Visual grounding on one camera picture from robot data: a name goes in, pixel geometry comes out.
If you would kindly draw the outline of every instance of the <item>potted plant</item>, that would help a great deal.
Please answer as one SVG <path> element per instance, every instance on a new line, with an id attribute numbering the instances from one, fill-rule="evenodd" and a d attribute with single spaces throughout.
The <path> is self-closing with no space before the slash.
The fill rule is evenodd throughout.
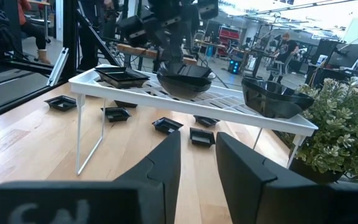
<path id="1" fill-rule="evenodd" d="M 303 116 L 318 126 L 300 146 L 290 169 L 319 183 L 343 174 L 358 179 L 358 88 L 354 79 L 325 79 L 321 90 L 308 85 L 298 91 L 315 99 Z"/>

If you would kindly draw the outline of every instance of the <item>person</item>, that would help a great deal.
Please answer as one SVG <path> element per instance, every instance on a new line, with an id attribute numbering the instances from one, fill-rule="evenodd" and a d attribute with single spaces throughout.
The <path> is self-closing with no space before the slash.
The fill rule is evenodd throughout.
<path id="1" fill-rule="evenodd" d="M 103 1 L 106 9 L 114 9 L 114 4 L 112 0 Z M 96 4 L 98 0 L 81 0 L 80 2 L 85 14 L 84 16 L 86 16 L 86 18 L 92 23 L 97 21 L 99 18 L 96 16 L 94 9 L 95 6 L 97 6 Z M 80 36 L 80 45 L 82 53 L 82 59 L 80 65 L 78 66 L 78 69 L 87 71 L 98 66 L 98 49 L 96 46 L 96 42 L 92 37 L 92 34 L 87 32 L 84 27 L 80 27 L 78 33 Z"/>
<path id="2" fill-rule="evenodd" d="M 282 35 L 282 42 L 281 45 L 278 46 L 278 49 L 274 52 L 274 55 L 278 54 L 276 60 L 285 63 L 287 58 L 298 51 L 298 44 L 290 39 L 290 34 L 285 33 Z M 278 64 L 274 63 L 274 68 L 278 68 Z M 274 79 L 273 75 L 270 74 L 268 81 L 272 81 Z M 282 76 L 280 76 L 277 80 L 278 83 L 281 83 L 281 80 L 283 79 Z"/>
<path id="3" fill-rule="evenodd" d="M 50 64 L 50 60 L 48 60 L 47 57 L 47 41 L 45 40 L 45 33 L 30 22 L 27 22 L 24 16 L 24 11 L 31 10 L 30 3 L 27 0 L 17 0 L 17 8 L 21 31 L 29 37 L 35 37 L 35 44 L 38 48 L 38 61 Z"/>

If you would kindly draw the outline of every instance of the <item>white wire rack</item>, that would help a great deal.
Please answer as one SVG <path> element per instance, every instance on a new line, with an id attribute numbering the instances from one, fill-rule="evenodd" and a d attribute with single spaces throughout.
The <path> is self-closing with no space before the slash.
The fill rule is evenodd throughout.
<path id="1" fill-rule="evenodd" d="M 142 73 L 148 75 L 150 80 L 146 81 L 142 88 L 131 88 L 126 90 L 115 89 L 108 83 L 101 82 L 98 73 L 94 70 L 89 70 L 69 80 L 71 83 L 71 91 L 77 94 L 78 145 L 76 172 L 78 175 L 84 169 L 90 157 L 103 140 L 102 126 L 101 137 L 98 143 L 95 145 L 84 164 L 80 167 L 81 108 L 85 104 L 85 95 L 104 98 L 103 108 L 106 106 L 106 99 L 119 100 L 138 105 L 151 106 L 154 108 L 195 114 L 223 121 L 260 127 L 260 132 L 255 145 L 263 128 L 296 134 L 294 139 L 296 148 L 290 157 L 288 165 L 292 162 L 298 146 L 303 142 L 305 137 L 311 136 L 314 131 L 317 130 L 317 126 L 300 115 L 294 116 L 291 119 L 272 119 L 259 115 L 245 105 L 241 91 L 211 86 L 206 93 L 199 97 L 192 100 L 186 100 L 167 93 L 159 84 L 155 74 L 147 72 Z"/>

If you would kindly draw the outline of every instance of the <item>green leaves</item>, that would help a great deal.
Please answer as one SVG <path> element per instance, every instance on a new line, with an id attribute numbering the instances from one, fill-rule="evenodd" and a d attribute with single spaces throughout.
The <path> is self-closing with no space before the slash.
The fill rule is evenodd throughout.
<path id="1" fill-rule="evenodd" d="M 321 90 L 307 85 L 298 91 L 315 99 L 303 116 L 319 127 L 306 138 L 296 157 L 320 172 L 347 172 L 358 179 L 358 89 L 325 79 Z"/>

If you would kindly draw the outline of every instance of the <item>plant pot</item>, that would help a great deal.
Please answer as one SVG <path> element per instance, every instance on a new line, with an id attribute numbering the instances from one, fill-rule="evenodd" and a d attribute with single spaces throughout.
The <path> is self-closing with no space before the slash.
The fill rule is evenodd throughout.
<path id="1" fill-rule="evenodd" d="M 333 183 L 335 181 L 338 181 L 339 178 L 343 176 L 342 172 L 336 172 L 334 174 L 331 171 L 327 171 L 322 174 L 318 171 L 314 171 L 311 166 L 308 166 L 303 161 L 295 158 L 294 160 L 292 160 L 290 170 L 318 184 Z"/>

